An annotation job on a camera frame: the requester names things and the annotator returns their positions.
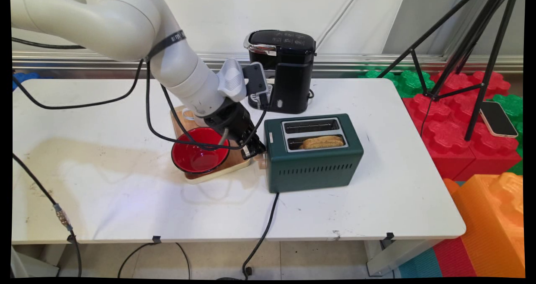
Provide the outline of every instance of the toaster slot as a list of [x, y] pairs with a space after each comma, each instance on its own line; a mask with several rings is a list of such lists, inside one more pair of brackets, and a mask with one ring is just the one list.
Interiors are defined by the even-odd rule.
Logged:
[[339, 123], [335, 119], [295, 121], [285, 123], [285, 133], [304, 133], [316, 131], [338, 130]]
[[346, 142], [344, 141], [344, 138], [342, 135], [340, 134], [334, 134], [334, 135], [329, 135], [330, 137], [339, 137], [340, 140], [343, 142], [342, 145], [336, 145], [336, 146], [333, 146], [332, 143], [330, 143], [329, 141], [325, 143], [324, 146], [321, 146], [322, 144], [320, 144], [320, 147], [316, 147], [316, 148], [311, 148], [311, 149], [300, 149], [300, 146], [303, 145], [303, 142], [306, 141], [307, 139], [314, 139], [316, 137], [327, 137], [328, 135], [317, 135], [315, 137], [293, 137], [291, 139], [287, 139], [287, 147], [289, 150], [315, 150], [315, 149], [325, 149], [325, 148], [339, 148], [339, 147], [344, 147], [346, 145]]

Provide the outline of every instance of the toast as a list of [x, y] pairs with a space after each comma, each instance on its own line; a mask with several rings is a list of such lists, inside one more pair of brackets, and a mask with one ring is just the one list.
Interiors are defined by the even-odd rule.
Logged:
[[335, 135], [325, 135], [323, 137], [315, 137], [313, 139], [306, 139], [303, 141], [299, 149], [314, 149], [325, 147], [339, 147], [344, 145], [343, 139], [336, 137]]

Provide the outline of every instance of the blue object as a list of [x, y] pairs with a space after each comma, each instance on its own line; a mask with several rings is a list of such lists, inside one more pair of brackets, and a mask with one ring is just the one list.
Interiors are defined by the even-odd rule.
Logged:
[[434, 248], [430, 248], [421, 255], [400, 265], [402, 278], [442, 278], [443, 274], [437, 263]]
[[[18, 72], [16, 74], [13, 74], [13, 76], [15, 78], [17, 78], [17, 80], [19, 80], [19, 83], [23, 83], [25, 80], [30, 80], [30, 79], [38, 79], [38, 78], [41, 78], [38, 74], [36, 74], [36, 72], [31, 72], [29, 74], [23, 74], [22, 72]], [[11, 82], [13, 83], [13, 90], [14, 91], [15, 89], [17, 89], [17, 84], [15, 84], [15, 81], [14, 80], [11, 80]]]

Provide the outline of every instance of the tripod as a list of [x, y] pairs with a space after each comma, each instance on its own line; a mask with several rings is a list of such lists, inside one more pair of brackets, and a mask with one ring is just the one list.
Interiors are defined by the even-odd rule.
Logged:
[[453, 95], [457, 95], [459, 93], [465, 93], [467, 91], [480, 89], [477, 101], [475, 102], [473, 113], [471, 114], [471, 120], [469, 121], [469, 126], [467, 127], [467, 131], [465, 133], [465, 140], [469, 141], [471, 139], [471, 135], [473, 135], [474, 126], [477, 122], [478, 118], [478, 112], [480, 111], [480, 106], [482, 105], [482, 101], [484, 100], [484, 96], [486, 95], [486, 90], [488, 88], [488, 85], [490, 83], [490, 78], [492, 76], [493, 67], [495, 66], [495, 62], [497, 60], [497, 56], [499, 53], [499, 49], [501, 48], [502, 40], [504, 38], [504, 34], [506, 32], [506, 29], [508, 27], [508, 22], [510, 21], [510, 17], [512, 15], [513, 6], [515, 4], [515, 0], [508, 0], [506, 9], [504, 11], [501, 25], [499, 26], [497, 36], [495, 37], [495, 42], [493, 44], [492, 52], [490, 54], [490, 59], [488, 61], [488, 65], [486, 66], [486, 72], [484, 73], [484, 79], [482, 80], [482, 83], [473, 85], [467, 88], [459, 89], [456, 91], [452, 91], [451, 93], [445, 93], [444, 95], [439, 95], [440, 89], [443, 86], [445, 80], [448, 78], [450, 73], [456, 68], [456, 74], [459, 74], [465, 63], [467, 62], [467, 59], [469, 59], [469, 56], [471, 55], [475, 45], [477, 44], [478, 40], [480, 39], [480, 36], [482, 36], [482, 33], [484, 32], [484, 29], [486, 29], [486, 26], [490, 22], [490, 19], [493, 17], [494, 13], [497, 11], [497, 9], [501, 6], [501, 4], [505, 0], [488, 0], [484, 7], [482, 8], [482, 11], [480, 11], [479, 15], [475, 19], [473, 25], [471, 28], [467, 31], [467, 34], [465, 34], [463, 40], [457, 47], [457, 49], [452, 54], [452, 57], [448, 61], [448, 63], [445, 66], [445, 69], [443, 73], [441, 74], [440, 78], [437, 80], [437, 83], [435, 84], [434, 88], [432, 88], [431, 91], [428, 91], [425, 85], [425, 80], [423, 78], [423, 74], [421, 73], [421, 67], [419, 65], [419, 61], [417, 60], [417, 55], [415, 54], [415, 49], [417, 46], [419, 46], [426, 38], [428, 38], [433, 32], [435, 32], [443, 23], [445, 23], [452, 15], [454, 15], [461, 7], [463, 7], [469, 0], [461, 0], [457, 3], [448, 13], [446, 13], [436, 24], [434, 24], [427, 32], [425, 32], [424, 35], [422, 35], [417, 41], [415, 41], [409, 49], [404, 51], [402, 55], [400, 55], [397, 59], [395, 59], [394, 62], [392, 62], [381, 74], [379, 74], [378, 78], [382, 78], [385, 76], [390, 70], [392, 70], [402, 59], [407, 57], [409, 54], [411, 54], [411, 57], [413, 58], [413, 63], [415, 64], [415, 69], [417, 70], [417, 74], [419, 76], [419, 81], [421, 82], [421, 86], [423, 88], [423, 95], [430, 97], [430, 104], [431, 101], [438, 101], [441, 98], [450, 97]]

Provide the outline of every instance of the coffee maker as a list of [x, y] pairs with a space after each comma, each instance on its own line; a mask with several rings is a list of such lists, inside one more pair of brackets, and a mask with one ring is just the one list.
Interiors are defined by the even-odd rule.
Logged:
[[[307, 109], [310, 93], [312, 63], [316, 41], [306, 34], [261, 30], [248, 34], [244, 47], [250, 62], [259, 62], [264, 70], [275, 70], [275, 82], [268, 85], [268, 111], [300, 114]], [[258, 108], [255, 95], [247, 98], [250, 106]]]

